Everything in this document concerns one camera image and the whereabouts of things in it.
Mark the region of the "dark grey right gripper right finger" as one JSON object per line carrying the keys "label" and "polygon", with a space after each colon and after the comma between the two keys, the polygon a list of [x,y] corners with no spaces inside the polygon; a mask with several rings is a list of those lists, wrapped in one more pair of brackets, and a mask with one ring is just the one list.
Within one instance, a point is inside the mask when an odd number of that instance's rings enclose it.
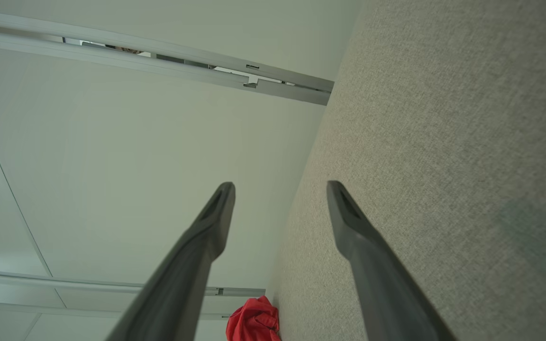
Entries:
{"label": "dark grey right gripper right finger", "polygon": [[340,181],[328,181],[335,244],[350,263],[370,341],[453,341],[455,336]]}

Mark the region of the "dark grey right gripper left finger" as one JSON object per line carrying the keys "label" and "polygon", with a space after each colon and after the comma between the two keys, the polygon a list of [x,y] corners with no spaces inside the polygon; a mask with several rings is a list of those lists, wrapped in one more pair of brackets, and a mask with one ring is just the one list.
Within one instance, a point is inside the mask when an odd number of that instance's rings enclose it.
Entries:
{"label": "dark grey right gripper left finger", "polygon": [[192,341],[212,262],[225,250],[236,202],[222,183],[147,281],[109,341]]}

